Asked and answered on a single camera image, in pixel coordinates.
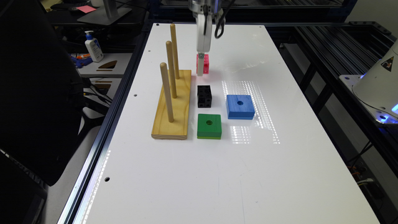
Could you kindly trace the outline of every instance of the lotion bottle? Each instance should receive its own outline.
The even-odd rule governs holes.
[[[88,53],[90,53],[91,59],[93,59],[93,62],[100,62],[104,58],[104,54],[102,53],[100,44],[98,43],[98,40],[96,38],[93,38],[91,36],[91,33],[94,32],[92,30],[85,31],[86,32],[86,47],[88,50]]]

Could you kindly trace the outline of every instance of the wooden base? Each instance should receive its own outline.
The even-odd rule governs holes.
[[[177,98],[172,98],[174,122],[167,117],[164,90],[160,92],[152,138],[184,140],[187,138],[189,97],[191,92],[191,70],[180,70],[180,78],[175,81]]]

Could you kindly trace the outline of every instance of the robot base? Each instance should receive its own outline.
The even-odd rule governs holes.
[[[350,90],[350,92],[353,92],[353,86],[361,79],[361,75],[340,75],[339,78]],[[390,114],[370,107],[367,104],[363,103],[361,100],[359,100],[359,102],[361,102],[361,104],[367,109],[367,111],[373,116],[373,118],[377,122],[381,124],[398,124],[398,119],[391,116]]]

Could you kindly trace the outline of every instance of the white table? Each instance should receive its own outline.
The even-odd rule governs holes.
[[[195,36],[177,24],[180,69],[193,75],[188,139],[150,136],[170,40],[169,24],[154,25],[84,222],[379,223],[265,27],[225,26],[203,77]],[[197,85],[211,85],[211,108],[197,108]],[[228,120],[227,94],[251,95],[255,118]],[[221,140],[196,138],[198,113],[221,115]]]

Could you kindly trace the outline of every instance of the metal frame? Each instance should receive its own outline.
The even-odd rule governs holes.
[[[90,153],[88,154],[58,223],[73,223],[75,220],[77,221],[82,218],[77,216],[79,208],[85,207],[88,203],[87,200],[84,200],[86,196],[85,192],[94,187],[93,183],[90,181],[91,177],[99,172],[97,163],[104,159],[106,151],[108,150],[109,143],[111,142],[112,135],[118,124],[124,103],[126,102],[132,81],[138,69],[139,61],[144,51],[151,27],[152,22],[144,24],[137,47],[130,59],[111,107],[105,116],[103,125],[99,129],[94,144],[91,147]]]
[[[344,22],[357,0],[344,0],[341,6],[239,6],[232,7],[227,22]],[[194,22],[188,6],[161,6],[150,0],[151,18]]]
[[[398,127],[389,128],[377,123],[338,78],[339,75],[344,75],[344,73],[355,75],[366,73],[377,61],[377,57],[369,55],[366,49],[355,45],[355,42],[347,41],[346,44],[348,45],[344,47],[335,45],[336,42],[326,42],[325,39],[321,38],[326,35],[320,33],[322,29],[311,27],[296,27],[295,29],[295,41],[326,83],[326,86],[312,105],[314,112],[318,114],[331,94],[334,94],[398,177],[398,137],[393,133]],[[348,40],[349,37],[341,36],[341,38]],[[384,38],[384,40],[390,40],[388,45],[392,45],[394,42],[391,37]],[[351,58],[352,61],[346,61],[352,53],[346,52],[346,47],[353,49],[353,52],[357,54],[356,58]],[[339,57],[332,56],[333,51],[336,51],[334,56],[339,53]],[[306,73],[303,78],[304,82],[300,83],[300,85],[305,86],[310,82],[312,72],[313,70],[311,69]]]

